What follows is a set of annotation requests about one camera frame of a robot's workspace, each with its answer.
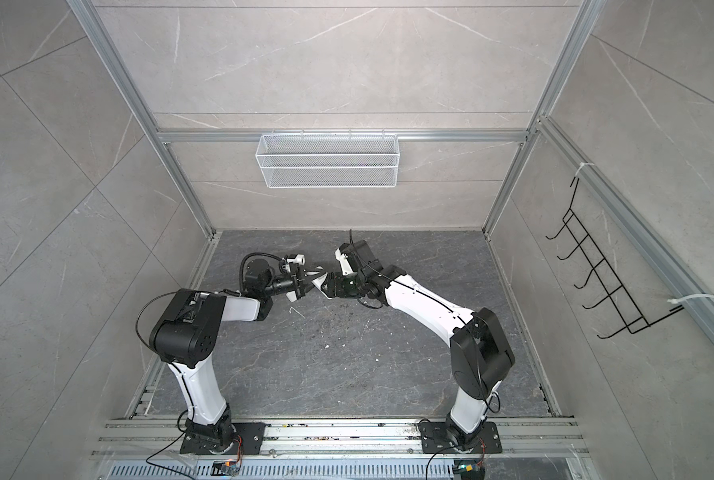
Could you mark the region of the white remote control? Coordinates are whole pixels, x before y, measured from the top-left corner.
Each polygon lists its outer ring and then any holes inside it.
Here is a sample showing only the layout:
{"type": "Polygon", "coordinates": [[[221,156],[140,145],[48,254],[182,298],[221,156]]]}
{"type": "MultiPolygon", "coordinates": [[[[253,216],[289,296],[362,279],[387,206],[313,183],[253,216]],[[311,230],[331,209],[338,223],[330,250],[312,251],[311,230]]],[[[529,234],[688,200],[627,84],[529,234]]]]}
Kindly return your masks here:
{"type": "Polygon", "coordinates": [[[325,294],[322,287],[327,280],[328,273],[326,271],[314,271],[307,273],[307,279],[310,283],[322,294],[325,294]]]}

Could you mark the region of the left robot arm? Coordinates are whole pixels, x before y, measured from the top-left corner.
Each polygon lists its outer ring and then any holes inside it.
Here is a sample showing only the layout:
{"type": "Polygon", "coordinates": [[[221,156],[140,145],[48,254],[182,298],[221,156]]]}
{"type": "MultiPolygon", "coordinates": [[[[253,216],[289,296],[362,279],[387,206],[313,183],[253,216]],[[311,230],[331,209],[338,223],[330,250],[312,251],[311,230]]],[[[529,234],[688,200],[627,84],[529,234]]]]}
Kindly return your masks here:
{"type": "Polygon", "coordinates": [[[168,364],[187,404],[185,438],[214,451],[237,436],[230,407],[217,384],[212,354],[223,324],[263,321],[273,297],[295,301],[309,287],[302,254],[278,257],[252,252],[241,262],[237,291],[181,288],[152,328],[148,348],[168,364]]]}

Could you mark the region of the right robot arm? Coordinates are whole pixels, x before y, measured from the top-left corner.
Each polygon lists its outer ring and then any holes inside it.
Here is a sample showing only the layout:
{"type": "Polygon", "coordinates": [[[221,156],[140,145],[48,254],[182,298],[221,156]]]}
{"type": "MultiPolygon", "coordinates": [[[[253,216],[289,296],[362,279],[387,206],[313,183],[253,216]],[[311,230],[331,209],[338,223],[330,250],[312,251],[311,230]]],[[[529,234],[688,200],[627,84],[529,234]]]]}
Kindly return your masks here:
{"type": "Polygon", "coordinates": [[[314,280],[323,295],[376,300],[409,315],[449,347],[458,391],[446,417],[445,435],[452,447],[470,449],[515,364],[498,316],[485,307],[475,311],[457,305],[422,286],[404,269],[383,265],[364,240],[342,244],[335,257],[340,269],[314,280]]]}

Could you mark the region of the left green circuit board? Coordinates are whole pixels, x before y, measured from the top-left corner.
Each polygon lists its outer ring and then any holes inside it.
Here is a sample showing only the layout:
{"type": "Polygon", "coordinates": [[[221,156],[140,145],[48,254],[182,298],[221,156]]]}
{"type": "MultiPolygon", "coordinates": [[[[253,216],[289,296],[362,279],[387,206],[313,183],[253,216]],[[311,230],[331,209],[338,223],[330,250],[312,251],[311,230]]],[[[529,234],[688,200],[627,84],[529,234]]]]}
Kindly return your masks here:
{"type": "Polygon", "coordinates": [[[233,477],[241,472],[241,463],[239,461],[227,460],[214,462],[211,466],[211,476],[233,477]]]}

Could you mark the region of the green circuit board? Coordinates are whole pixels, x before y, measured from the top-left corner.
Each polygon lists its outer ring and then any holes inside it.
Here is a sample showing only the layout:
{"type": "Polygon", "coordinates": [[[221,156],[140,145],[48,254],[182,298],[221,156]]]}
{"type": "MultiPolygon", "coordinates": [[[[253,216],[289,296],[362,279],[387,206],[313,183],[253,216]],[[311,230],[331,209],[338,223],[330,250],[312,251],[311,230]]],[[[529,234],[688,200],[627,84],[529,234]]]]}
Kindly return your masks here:
{"type": "Polygon", "coordinates": [[[211,466],[211,476],[233,477],[241,472],[241,463],[239,461],[227,460],[214,462],[211,466]]]}
{"type": "Polygon", "coordinates": [[[455,480],[484,480],[486,470],[482,462],[456,460],[452,467],[455,480]]]}

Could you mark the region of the right green circuit board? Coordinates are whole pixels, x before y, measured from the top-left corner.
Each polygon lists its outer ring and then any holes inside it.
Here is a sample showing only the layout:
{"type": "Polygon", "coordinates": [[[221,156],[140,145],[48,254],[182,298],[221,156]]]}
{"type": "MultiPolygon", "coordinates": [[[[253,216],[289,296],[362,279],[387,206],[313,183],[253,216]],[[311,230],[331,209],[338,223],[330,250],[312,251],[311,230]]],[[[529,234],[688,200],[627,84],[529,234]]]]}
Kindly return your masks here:
{"type": "Polygon", "coordinates": [[[456,460],[452,467],[455,480],[484,480],[486,470],[482,462],[456,460]]]}

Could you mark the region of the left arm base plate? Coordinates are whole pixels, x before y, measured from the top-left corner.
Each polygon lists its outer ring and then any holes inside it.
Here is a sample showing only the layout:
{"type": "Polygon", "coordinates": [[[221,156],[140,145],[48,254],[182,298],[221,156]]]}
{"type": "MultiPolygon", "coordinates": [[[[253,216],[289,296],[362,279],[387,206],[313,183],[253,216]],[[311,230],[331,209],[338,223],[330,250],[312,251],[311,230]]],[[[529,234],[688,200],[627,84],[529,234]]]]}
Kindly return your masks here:
{"type": "Polygon", "coordinates": [[[180,454],[258,455],[266,430],[262,422],[201,425],[188,420],[180,454]]]}

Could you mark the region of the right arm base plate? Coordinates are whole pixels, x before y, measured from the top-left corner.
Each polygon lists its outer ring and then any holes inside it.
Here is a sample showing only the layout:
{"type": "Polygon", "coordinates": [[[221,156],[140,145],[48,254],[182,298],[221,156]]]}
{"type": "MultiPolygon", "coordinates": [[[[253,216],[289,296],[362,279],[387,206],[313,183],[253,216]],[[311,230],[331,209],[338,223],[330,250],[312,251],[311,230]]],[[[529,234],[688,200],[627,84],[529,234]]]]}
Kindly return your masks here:
{"type": "Polygon", "coordinates": [[[481,423],[473,433],[464,433],[448,421],[422,419],[416,426],[425,454],[500,454],[503,452],[500,434],[493,422],[481,423]]]}

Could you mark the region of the aluminium mounting rail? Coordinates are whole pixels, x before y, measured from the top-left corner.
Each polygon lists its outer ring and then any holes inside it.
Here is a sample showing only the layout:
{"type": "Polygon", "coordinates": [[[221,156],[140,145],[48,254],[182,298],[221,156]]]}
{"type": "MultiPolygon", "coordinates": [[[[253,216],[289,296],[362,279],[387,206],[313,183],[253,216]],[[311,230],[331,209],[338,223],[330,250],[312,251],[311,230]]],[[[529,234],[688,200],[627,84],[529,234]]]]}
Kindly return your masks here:
{"type": "MultiPolygon", "coordinates": [[[[248,459],[421,458],[444,447],[444,427],[414,418],[267,419],[262,432],[241,433],[248,459]]],[[[181,446],[175,419],[111,420],[91,436],[89,456],[140,457],[167,446],[176,459],[181,446]]],[[[487,458],[588,458],[578,423],[564,417],[496,417],[472,444],[487,458]]]]}

